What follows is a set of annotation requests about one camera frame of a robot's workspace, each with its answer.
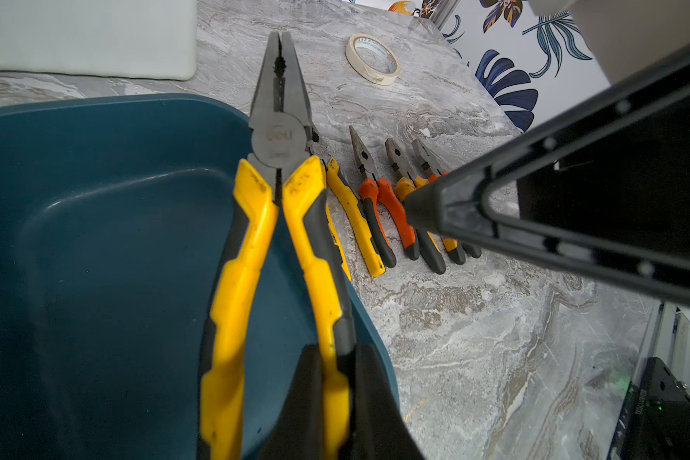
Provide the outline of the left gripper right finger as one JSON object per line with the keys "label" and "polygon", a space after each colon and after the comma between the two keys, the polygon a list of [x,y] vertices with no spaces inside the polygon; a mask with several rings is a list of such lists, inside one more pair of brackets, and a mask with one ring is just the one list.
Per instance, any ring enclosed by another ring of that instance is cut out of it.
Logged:
{"label": "left gripper right finger", "polygon": [[354,459],[424,459],[404,424],[372,344],[355,350]]}

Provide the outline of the orange black needle pliers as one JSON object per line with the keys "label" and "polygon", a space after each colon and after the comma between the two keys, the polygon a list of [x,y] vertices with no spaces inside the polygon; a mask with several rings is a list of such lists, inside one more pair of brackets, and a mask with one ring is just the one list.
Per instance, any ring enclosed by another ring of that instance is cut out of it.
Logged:
{"label": "orange black needle pliers", "polygon": [[406,257],[412,261],[418,260],[420,249],[415,230],[407,223],[406,211],[396,196],[392,183],[379,174],[373,155],[369,153],[355,128],[353,126],[348,126],[348,128],[356,166],[362,176],[362,182],[358,186],[358,196],[381,260],[388,268],[394,268],[397,264],[396,255],[381,223],[380,205],[383,205],[396,225]]}

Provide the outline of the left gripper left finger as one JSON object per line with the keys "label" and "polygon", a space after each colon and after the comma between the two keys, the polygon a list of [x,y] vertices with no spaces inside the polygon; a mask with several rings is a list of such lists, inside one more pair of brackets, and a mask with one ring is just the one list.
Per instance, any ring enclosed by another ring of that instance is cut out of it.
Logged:
{"label": "left gripper left finger", "polygon": [[323,459],[323,376],[317,345],[303,348],[277,422],[258,459]]}

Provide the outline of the yellow black large pliers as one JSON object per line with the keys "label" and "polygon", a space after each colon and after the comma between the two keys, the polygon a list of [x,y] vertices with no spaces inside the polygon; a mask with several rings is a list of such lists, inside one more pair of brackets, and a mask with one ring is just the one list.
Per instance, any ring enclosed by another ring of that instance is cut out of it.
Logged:
{"label": "yellow black large pliers", "polygon": [[[395,139],[387,138],[385,141],[385,149],[391,168],[398,178],[395,188],[396,196],[402,205],[404,205],[404,200],[408,195],[426,186],[430,182],[427,181],[426,177],[421,176],[421,174],[416,171],[409,162],[406,153]],[[422,258],[433,272],[444,274],[446,271],[445,260],[437,243],[434,241],[433,235],[417,227],[415,227],[414,230]]]}

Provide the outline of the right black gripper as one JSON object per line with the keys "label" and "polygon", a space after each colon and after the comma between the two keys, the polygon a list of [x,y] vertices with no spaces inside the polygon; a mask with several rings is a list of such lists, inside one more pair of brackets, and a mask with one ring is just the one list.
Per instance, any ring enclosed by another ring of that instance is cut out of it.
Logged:
{"label": "right black gripper", "polygon": [[690,44],[404,206],[418,228],[690,307]]}

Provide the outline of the yellow black combination pliers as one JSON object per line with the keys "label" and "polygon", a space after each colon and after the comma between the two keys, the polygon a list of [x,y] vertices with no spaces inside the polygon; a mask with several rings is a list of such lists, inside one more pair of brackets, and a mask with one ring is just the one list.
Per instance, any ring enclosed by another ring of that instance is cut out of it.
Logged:
{"label": "yellow black combination pliers", "polygon": [[386,267],[372,242],[372,233],[360,208],[360,200],[343,176],[337,159],[331,155],[324,155],[323,161],[327,184],[347,215],[369,274],[372,277],[385,274]]}

